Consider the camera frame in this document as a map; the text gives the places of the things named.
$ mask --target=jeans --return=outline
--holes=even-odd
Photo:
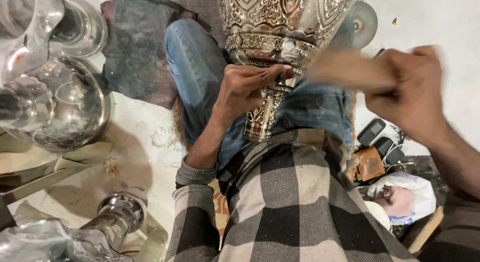
[[[353,26],[345,20],[333,44],[351,46]],[[182,19],[165,32],[165,52],[170,71],[183,101],[185,138],[193,145],[205,129],[217,100],[227,62],[216,41],[197,22]],[[275,119],[274,129],[325,129],[352,146],[350,93],[300,79],[285,96]],[[243,138],[245,114],[237,117],[223,137],[217,157],[218,169],[249,145]]]

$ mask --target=right hand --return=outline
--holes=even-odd
[[[291,66],[282,64],[269,68],[228,65],[213,114],[222,118],[226,126],[230,125],[239,115],[262,106],[261,88],[275,85],[274,80],[283,72],[286,72],[286,78],[292,78],[291,69]]]
[[[367,108],[427,148],[434,147],[449,129],[442,111],[442,68],[434,47],[416,47],[411,54],[390,49],[381,57],[396,70],[398,85],[387,95],[365,92]]]

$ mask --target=brown wallet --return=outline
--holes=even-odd
[[[368,147],[355,154],[358,156],[358,180],[367,181],[385,174],[382,160],[375,147]]]

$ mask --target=mobile phone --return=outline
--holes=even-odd
[[[385,129],[387,124],[380,118],[374,119],[368,126],[362,130],[357,136],[358,141],[365,147],[368,145]]]

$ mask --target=metal disc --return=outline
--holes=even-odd
[[[353,5],[350,16],[353,19],[353,48],[362,49],[375,37],[378,19],[375,10],[363,1]]]

